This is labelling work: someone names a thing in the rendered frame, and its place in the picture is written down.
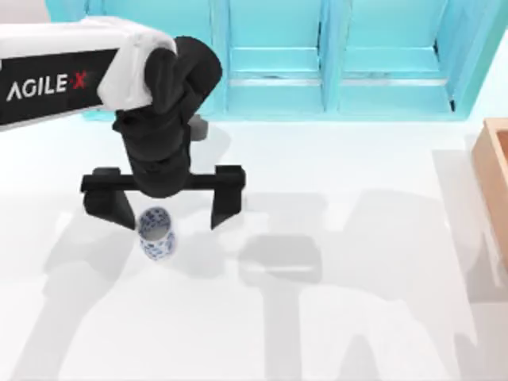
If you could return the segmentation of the blue and white cup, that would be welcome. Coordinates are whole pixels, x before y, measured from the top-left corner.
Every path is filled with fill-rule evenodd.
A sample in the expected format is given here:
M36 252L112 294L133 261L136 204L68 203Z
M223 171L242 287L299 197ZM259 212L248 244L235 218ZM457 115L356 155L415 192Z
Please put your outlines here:
M143 211L137 219L137 233L144 254L153 261L169 258L175 250L171 215L160 206Z

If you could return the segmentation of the light blue rack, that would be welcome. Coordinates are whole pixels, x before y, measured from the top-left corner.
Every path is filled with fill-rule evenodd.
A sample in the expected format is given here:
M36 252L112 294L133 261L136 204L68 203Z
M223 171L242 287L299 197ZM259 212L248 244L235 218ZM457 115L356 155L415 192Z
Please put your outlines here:
M52 21L116 16L217 54L209 118L467 118L508 28L508 0L44 0Z

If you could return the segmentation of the salmon-coloured box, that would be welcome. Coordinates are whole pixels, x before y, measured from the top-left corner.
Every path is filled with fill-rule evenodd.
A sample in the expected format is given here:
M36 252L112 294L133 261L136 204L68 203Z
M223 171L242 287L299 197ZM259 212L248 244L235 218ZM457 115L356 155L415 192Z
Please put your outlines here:
M508 117L489 117L471 150L502 264L508 271Z

